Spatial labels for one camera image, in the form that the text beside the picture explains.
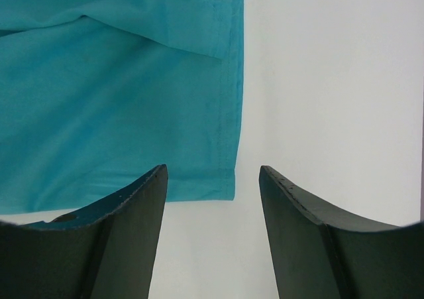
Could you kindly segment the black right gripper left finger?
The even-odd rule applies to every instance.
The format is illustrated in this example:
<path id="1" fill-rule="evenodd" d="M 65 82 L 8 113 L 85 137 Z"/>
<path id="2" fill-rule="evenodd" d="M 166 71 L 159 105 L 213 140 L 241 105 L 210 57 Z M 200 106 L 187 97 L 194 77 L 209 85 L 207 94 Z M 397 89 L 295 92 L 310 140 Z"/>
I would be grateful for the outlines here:
<path id="1" fill-rule="evenodd" d="M 2 298 L 147 298 L 168 170 L 46 223 L 1 223 Z"/>

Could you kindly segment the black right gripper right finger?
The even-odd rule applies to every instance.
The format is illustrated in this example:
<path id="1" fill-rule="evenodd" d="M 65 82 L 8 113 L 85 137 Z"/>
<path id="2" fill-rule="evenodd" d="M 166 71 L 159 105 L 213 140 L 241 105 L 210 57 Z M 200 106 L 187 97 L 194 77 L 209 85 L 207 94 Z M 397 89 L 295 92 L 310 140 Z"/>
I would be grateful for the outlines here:
<path id="1" fill-rule="evenodd" d="M 339 208 L 270 166 L 260 196 L 280 298 L 422 298 L 423 224 Z"/>

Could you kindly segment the teal t shirt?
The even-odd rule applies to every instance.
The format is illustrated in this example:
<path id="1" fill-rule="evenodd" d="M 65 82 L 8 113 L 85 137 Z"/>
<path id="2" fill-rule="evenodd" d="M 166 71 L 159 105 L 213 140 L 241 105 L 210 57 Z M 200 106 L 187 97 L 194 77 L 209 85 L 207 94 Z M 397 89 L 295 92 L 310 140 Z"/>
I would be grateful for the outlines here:
<path id="1" fill-rule="evenodd" d="M 168 167 L 232 200 L 244 0 L 1 0 L 1 212 L 76 209 Z"/>

